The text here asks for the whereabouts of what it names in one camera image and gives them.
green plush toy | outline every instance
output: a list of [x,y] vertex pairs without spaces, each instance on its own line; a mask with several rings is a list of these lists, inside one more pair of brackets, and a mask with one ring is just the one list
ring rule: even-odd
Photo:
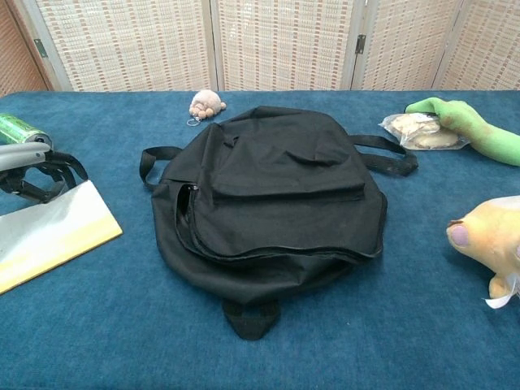
[[435,114],[441,126],[465,137],[481,154],[520,167],[520,136],[489,124],[466,102],[429,97],[410,104],[405,112]]

backpack strap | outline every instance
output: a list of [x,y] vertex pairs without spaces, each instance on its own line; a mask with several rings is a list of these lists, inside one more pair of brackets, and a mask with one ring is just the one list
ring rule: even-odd
[[392,173],[400,176],[407,176],[418,167],[417,158],[409,150],[403,148],[382,136],[349,136],[355,145],[370,146],[372,148],[390,150],[395,153],[403,154],[403,159],[381,156],[378,154],[360,153],[365,165],[375,171]]
[[222,308],[235,333],[244,340],[261,339],[280,318],[278,301],[259,305],[260,315],[254,317],[244,316],[244,306],[232,301],[224,301]]
[[156,184],[151,184],[146,180],[146,176],[154,167],[155,162],[157,160],[172,160],[181,151],[181,148],[176,148],[175,146],[157,146],[143,150],[141,163],[139,164],[139,176],[148,189],[153,190],[157,187]]

can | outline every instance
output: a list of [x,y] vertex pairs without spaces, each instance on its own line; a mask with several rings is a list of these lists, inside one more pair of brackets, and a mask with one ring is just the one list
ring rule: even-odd
[[0,114],[0,140],[7,144],[44,142],[52,148],[48,134],[11,114]]

stuffed toy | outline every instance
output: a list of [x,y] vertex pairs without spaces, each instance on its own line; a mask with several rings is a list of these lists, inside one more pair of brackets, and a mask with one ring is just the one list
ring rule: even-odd
[[495,273],[486,302],[502,307],[520,294],[520,196],[498,197],[475,207],[446,230],[458,252],[482,263]]
[[189,106],[189,114],[197,119],[206,119],[225,109],[226,103],[220,100],[217,93],[210,89],[203,89],[193,97],[192,104]]
[[487,123],[466,102],[429,97],[405,109],[406,114],[418,112],[435,114],[441,126],[466,138],[479,153],[520,167],[520,136]]

yellow paper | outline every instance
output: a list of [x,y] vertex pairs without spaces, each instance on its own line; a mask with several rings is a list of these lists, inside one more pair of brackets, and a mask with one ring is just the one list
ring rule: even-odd
[[90,180],[0,216],[0,294],[122,233]]

